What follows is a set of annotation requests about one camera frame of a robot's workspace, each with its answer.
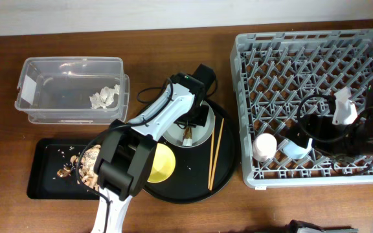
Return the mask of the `blue plastic cup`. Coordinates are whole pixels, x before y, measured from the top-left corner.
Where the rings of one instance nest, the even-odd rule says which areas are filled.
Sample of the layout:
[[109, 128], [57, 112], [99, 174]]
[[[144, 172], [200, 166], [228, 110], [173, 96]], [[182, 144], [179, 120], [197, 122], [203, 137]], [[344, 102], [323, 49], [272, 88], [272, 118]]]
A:
[[288, 143], [282, 148], [283, 153], [290, 159], [303, 159], [312, 149], [313, 139], [309, 139], [308, 145], [306, 148], [302, 148], [295, 144], [293, 141], [289, 140]]

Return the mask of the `pink plastic cup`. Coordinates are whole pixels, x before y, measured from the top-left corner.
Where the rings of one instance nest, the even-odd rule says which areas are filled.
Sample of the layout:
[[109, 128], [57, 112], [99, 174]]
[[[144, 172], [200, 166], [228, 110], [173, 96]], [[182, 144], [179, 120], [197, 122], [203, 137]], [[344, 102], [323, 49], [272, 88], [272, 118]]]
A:
[[277, 140], [269, 133], [259, 134], [252, 143], [253, 158], [259, 162], [272, 159], [277, 152]]

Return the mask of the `yellow bowl with food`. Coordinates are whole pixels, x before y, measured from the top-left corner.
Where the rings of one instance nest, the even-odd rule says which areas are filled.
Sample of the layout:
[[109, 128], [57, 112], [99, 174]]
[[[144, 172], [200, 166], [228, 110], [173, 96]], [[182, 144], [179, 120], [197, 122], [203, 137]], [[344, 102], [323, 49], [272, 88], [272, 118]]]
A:
[[161, 183], [167, 180], [175, 170], [175, 155], [165, 144], [158, 143], [152, 164], [149, 183]]

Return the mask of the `gold snack wrapper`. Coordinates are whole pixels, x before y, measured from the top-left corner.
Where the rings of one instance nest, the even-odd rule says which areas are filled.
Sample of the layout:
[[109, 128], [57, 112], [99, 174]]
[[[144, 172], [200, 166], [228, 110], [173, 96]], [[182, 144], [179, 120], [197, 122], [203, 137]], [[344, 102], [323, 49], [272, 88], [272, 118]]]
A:
[[183, 146], [190, 147], [192, 145], [192, 128], [187, 126], [183, 133]]

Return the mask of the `white tissue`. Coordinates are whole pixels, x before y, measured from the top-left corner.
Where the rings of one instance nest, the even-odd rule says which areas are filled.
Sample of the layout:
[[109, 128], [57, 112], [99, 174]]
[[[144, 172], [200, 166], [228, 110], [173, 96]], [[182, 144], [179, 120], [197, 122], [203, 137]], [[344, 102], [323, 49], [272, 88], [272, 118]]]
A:
[[114, 88], [104, 87], [99, 93], [89, 97], [92, 109], [106, 109], [114, 102], [114, 96], [120, 93], [120, 85], [116, 84]]

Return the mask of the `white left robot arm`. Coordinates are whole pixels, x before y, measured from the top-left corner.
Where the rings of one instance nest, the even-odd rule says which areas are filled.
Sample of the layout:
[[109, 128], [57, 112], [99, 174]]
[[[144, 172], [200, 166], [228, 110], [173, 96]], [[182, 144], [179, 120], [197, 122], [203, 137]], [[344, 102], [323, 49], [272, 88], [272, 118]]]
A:
[[93, 232], [121, 232], [132, 197], [150, 176], [159, 139], [174, 124], [204, 126], [208, 111], [202, 103], [215, 83], [211, 72], [175, 74], [141, 114], [128, 123], [116, 120], [99, 134], [102, 143], [93, 171], [100, 200]]

